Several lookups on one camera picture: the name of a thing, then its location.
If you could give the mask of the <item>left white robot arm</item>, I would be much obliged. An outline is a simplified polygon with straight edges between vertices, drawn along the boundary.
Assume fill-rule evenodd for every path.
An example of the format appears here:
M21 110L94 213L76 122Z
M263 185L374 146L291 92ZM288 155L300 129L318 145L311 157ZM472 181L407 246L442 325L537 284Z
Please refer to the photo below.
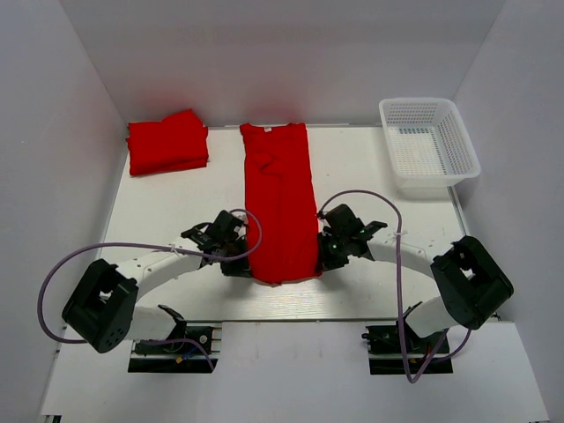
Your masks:
M244 211L221 211L210 225L197 225L162 249L121 263L99 259L86 269L63 308L63 320L95 351L107 353L123 340L181 349L186 321L165 305L142 306L138 301L182 275L220 263L246 264Z

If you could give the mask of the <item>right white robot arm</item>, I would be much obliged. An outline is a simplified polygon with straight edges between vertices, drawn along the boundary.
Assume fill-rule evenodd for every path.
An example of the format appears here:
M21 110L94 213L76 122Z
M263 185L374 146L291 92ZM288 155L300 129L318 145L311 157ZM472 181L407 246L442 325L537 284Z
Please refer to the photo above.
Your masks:
M431 335L460 325L479 329L515 292L500 266L475 237L466 235L442 255L431 257L422 247L397 243L389 234L376 239L387 225L380 221L364 224L346 205L320 211L325 222L317 235L320 272L340 269L351 256L372 262L397 264L434 280L439 295L422 301L404 313L397 330L399 344L416 352Z

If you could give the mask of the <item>folded red t-shirt stack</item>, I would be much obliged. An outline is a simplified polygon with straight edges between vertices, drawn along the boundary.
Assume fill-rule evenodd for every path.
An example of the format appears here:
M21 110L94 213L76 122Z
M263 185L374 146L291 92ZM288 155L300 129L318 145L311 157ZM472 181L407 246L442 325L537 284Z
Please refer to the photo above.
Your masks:
M206 167L209 129L192 109L158 122L131 122L126 143L130 176L147 176Z

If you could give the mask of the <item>white plastic basket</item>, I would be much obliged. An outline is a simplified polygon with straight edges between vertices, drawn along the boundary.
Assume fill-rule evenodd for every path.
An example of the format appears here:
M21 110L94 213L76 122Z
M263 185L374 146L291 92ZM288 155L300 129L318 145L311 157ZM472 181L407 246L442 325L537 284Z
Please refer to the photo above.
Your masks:
M379 112L400 189L446 189L479 176L479 159L453 101L385 99Z

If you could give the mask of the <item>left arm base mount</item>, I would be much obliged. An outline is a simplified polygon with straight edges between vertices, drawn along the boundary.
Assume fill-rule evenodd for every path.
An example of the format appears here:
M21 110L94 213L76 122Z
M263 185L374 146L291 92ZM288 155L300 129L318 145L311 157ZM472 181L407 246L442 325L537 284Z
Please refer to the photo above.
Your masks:
M128 333L131 374L210 374L221 349L219 323L194 323L166 305L139 306Z

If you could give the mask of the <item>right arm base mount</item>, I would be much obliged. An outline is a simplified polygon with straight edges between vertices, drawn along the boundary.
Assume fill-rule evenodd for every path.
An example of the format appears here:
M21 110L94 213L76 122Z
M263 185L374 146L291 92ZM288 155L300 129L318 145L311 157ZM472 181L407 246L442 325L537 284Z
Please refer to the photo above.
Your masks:
M418 338L409 328L405 328L405 335L408 365L412 376L417 374L437 344L440 347L424 374L447 375L453 373L451 359L443 359L450 353L449 341L445 339L440 342L440 332L435 332L426 338ZM367 326L361 337L367 346L371 375L404 374L399 329L396 323Z

